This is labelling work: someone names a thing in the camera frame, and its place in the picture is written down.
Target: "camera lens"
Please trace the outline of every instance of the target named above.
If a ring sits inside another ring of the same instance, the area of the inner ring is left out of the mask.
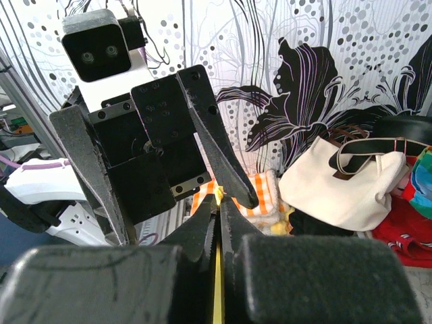
[[[109,57],[116,57],[119,53],[119,50],[117,49],[117,47],[111,45],[107,47],[105,52]]]
[[[85,63],[85,64],[91,64],[95,61],[95,57],[93,56],[92,53],[89,52],[85,52],[81,55],[81,60]]]

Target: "black strap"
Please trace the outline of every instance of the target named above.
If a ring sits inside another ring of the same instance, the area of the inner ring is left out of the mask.
[[[384,155],[393,151],[404,152],[406,156],[416,157],[428,147],[427,144],[405,138],[363,138],[343,144],[329,160],[329,165],[343,174],[358,173],[375,155]],[[341,154],[351,154],[350,162],[342,166]]]

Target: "bag handle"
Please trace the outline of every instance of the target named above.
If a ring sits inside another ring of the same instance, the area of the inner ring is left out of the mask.
[[[384,155],[393,151],[404,152],[406,156],[417,157],[428,147],[427,144],[405,138],[363,138],[343,144],[330,158],[329,165],[342,174],[354,175],[360,172],[375,155]],[[346,166],[340,162],[341,154],[353,157]]]
[[[344,142],[346,141],[347,138],[350,138],[351,140],[356,140],[359,138],[368,137],[368,134],[364,130],[362,130],[361,128],[355,125],[340,126],[337,128],[328,128],[326,130],[323,130],[318,136],[323,137],[324,134],[326,133],[329,134],[329,138],[326,141],[332,143],[337,147],[341,147],[342,145],[342,143],[336,140],[337,136],[345,136]]]

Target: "white tote bag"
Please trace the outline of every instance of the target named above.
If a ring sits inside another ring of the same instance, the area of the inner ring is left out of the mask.
[[[375,229],[391,210],[389,192],[402,179],[408,167],[405,154],[376,155],[349,180],[333,175],[330,158],[338,147],[317,137],[282,176],[279,190],[283,201],[333,226],[351,231]],[[352,155],[343,154],[338,163],[348,164]]]

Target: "bolt hole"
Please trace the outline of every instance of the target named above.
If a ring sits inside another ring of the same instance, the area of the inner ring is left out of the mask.
[[[215,105],[211,105],[209,107],[209,113],[210,113],[210,115],[216,115],[217,114],[217,107]]]
[[[200,80],[201,75],[199,74],[199,72],[192,72],[192,80]]]

